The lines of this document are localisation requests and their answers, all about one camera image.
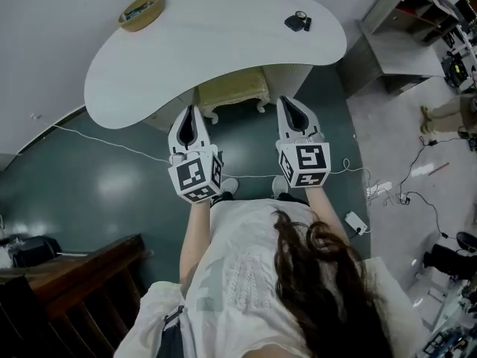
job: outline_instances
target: woman's left arm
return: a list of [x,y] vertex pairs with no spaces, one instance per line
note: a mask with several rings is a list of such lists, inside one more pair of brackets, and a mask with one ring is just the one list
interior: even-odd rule
[[202,256],[210,245],[210,201],[191,206],[186,237],[180,252],[179,278],[184,298]]

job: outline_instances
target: white t-shirt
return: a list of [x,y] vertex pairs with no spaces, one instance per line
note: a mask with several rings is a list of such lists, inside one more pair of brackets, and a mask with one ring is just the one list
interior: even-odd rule
[[[293,222],[312,222],[312,212],[304,204],[272,199],[217,203],[211,210],[212,242],[186,299],[181,298],[178,285],[155,283],[142,299],[136,323],[116,356],[155,357],[163,316],[184,304],[199,358],[239,358],[265,345],[308,357],[294,316],[275,293],[278,234],[273,212],[277,209]],[[367,260],[366,265],[377,294],[387,300],[380,313],[388,323],[394,356],[410,357],[422,342],[422,321],[381,259]]]

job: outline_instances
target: green floor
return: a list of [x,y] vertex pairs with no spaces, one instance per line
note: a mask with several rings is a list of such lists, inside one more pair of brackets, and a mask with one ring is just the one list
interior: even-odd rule
[[[332,67],[315,67],[295,97],[318,115],[330,143],[332,170],[361,166],[350,112]],[[219,107],[211,140],[224,152],[224,173],[280,173],[277,163],[275,106],[265,114],[254,104]],[[112,131],[96,125],[87,113],[66,127],[168,159],[167,135],[142,123]],[[165,163],[150,160],[77,134],[56,130],[17,157],[0,174],[0,213],[8,233],[49,234],[65,251],[91,251],[119,237],[141,233],[154,255],[146,260],[143,278],[178,280],[179,255],[189,205],[178,198]],[[271,178],[241,179],[240,199],[270,198]],[[353,210],[367,222],[361,172],[332,175],[325,190],[342,219]],[[291,190],[304,198],[304,191]],[[349,235],[354,231],[347,228]],[[370,237],[353,239],[363,257],[370,255]]]

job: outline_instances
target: black pants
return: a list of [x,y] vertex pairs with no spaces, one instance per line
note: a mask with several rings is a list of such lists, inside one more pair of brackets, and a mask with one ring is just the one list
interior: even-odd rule
[[[233,195],[226,191],[224,192],[223,194],[219,195],[219,196],[214,196],[212,198],[212,202],[210,203],[210,207],[214,207],[217,203],[220,203],[221,201],[231,201],[231,200],[235,200],[233,198]],[[289,193],[287,192],[282,192],[280,195],[278,195],[278,198],[277,200],[280,200],[280,201],[290,201],[292,203],[301,203],[301,204],[305,204],[306,206],[309,206],[308,203],[306,203],[306,201],[304,200],[301,200],[301,199],[297,199],[297,198],[294,198],[293,196],[291,196]]]
[[456,251],[436,244],[432,252],[424,254],[424,266],[434,266],[437,270],[461,280],[470,280],[477,271],[477,256],[462,256]]

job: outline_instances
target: curved white desk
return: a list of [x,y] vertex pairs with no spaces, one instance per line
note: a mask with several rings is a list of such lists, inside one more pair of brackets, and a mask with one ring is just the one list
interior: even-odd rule
[[[309,32],[283,23],[303,10]],[[205,81],[280,63],[328,65],[343,57],[338,20],[313,0],[168,0],[148,27],[118,29],[91,62],[84,86],[90,116],[124,128]]]

